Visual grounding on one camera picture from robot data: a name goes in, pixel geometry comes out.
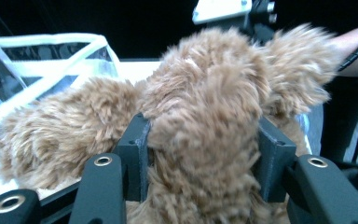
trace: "plush toy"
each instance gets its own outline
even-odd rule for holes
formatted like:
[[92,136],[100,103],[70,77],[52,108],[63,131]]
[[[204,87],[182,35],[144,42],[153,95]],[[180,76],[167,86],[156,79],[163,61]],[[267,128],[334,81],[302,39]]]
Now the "plush toy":
[[127,203],[129,223],[287,222],[279,204],[258,194],[258,121],[267,117],[297,144],[297,155],[307,152],[294,117],[328,99],[323,84],[340,62],[330,37],[307,25],[265,46],[235,29],[192,35],[136,85],[93,77],[8,116],[0,176],[22,188],[62,188],[142,112],[154,162],[147,199]]

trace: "stuffed animal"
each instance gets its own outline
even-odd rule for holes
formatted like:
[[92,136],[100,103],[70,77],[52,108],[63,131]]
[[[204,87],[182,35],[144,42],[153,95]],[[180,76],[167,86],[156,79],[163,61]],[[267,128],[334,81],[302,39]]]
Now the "stuffed animal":
[[281,205],[258,194],[258,121],[267,117],[297,155],[307,152],[294,117],[328,99],[323,85],[340,62],[330,37],[302,25],[257,46],[235,29],[201,31],[169,49],[145,81],[93,77],[8,116],[0,176],[22,188],[62,188],[142,112],[154,162],[146,200],[127,203],[129,223],[287,222]]

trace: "curly fur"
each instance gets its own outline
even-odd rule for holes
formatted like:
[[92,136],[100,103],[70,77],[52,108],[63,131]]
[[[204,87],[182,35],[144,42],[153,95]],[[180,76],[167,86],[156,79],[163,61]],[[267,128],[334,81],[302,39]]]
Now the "curly fur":
[[0,126],[0,176],[30,189],[80,177],[87,159],[121,137],[139,93],[130,83],[96,77],[18,109]]
[[127,203],[128,222],[287,222],[281,204],[258,195],[258,120],[268,117],[304,153],[294,115],[328,99],[323,84],[339,63],[329,37],[307,25],[264,47],[234,29],[192,35],[140,86],[94,78],[9,116],[0,129],[0,175],[33,189],[77,178],[141,111],[152,125],[154,165],[146,201]]

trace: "plush head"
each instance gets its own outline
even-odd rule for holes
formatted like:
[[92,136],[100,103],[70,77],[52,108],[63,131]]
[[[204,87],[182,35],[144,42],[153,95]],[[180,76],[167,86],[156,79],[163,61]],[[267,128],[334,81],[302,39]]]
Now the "plush head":
[[[57,172],[78,177],[80,172],[72,170],[79,171],[90,154],[102,152],[104,141],[111,147],[139,108],[151,122],[148,146],[154,164],[146,201],[128,203],[130,223],[280,222],[282,210],[260,199],[253,175],[260,156],[258,121],[270,116],[279,123],[328,98],[323,84],[339,63],[329,37],[300,26],[277,33],[260,47],[234,29],[192,35],[169,49],[140,89],[91,81],[23,109],[21,118],[9,117],[0,133],[0,173],[14,173],[10,177],[39,187],[33,180],[43,174],[39,167],[65,158],[63,164],[71,168],[58,166]],[[109,100],[94,106],[99,97]],[[86,124],[94,121],[74,125],[72,117]],[[38,130],[45,132],[33,136]],[[79,136],[81,132],[89,138]],[[64,133],[77,147],[63,149]],[[35,146],[41,141],[51,146],[40,150]],[[77,166],[68,163],[74,159]],[[54,187],[55,180],[45,186]]]

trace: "black background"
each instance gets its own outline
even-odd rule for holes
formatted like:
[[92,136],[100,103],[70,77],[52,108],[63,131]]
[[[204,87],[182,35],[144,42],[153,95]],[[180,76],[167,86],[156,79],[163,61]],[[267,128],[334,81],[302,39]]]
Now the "black background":
[[[13,35],[86,32],[104,35],[120,59],[157,58],[168,46],[203,26],[189,0],[0,0],[0,18]],[[304,22],[342,34],[358,27],[358,1],[278,0],[278,22]]]

